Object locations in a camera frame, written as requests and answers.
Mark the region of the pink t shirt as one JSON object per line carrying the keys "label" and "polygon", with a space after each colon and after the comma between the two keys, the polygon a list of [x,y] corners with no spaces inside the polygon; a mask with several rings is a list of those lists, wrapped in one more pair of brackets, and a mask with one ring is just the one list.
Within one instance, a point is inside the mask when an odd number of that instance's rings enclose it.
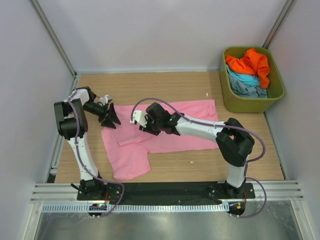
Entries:
{"label": "pink t shirt", "polygon": [[199,137],[164,132],[156,136],[143,132],[138,125],[130,123],[132,105],[117,105],[114,109],[121,124],[115,129],[103,128],[101,136],[117,181],[148,173],[151,170],[148,154],[218,148],[216,143]]}

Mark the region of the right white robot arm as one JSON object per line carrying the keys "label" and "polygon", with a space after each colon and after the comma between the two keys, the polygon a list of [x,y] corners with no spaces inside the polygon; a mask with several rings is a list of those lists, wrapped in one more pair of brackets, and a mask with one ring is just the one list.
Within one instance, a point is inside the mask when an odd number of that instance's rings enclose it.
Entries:
{"label": "right white robot arm", "polygon": [[243,195],[245,165],[255,144],[251,135],[242,130],[238,120],[226,122],[208,121],[185,115],[174,110],[169,113],[159,103],[152,103],[145,111],[134,110],[131,122],[139,129],[153,135],[164,132],[168,135],[192,136],[217,144],[223,159],[228,163],[228,176],[224,182],[226,194],[231,198]]}

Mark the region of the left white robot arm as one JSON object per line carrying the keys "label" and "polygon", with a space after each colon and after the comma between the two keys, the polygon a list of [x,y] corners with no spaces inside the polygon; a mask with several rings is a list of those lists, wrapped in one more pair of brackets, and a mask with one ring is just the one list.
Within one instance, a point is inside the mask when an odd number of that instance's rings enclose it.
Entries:
{"label": "left white robot arm", "polygon": [[79,171],[78,198],[101,200],[107,195],[105,183],[96,167],[88,144],[88,121],[85,112],[98,117],[102,127],[116,129],[121,125],[112,97],[98,97],[88,86],[71,91],[67,99],[53,104],[57,131],[72,148]]}

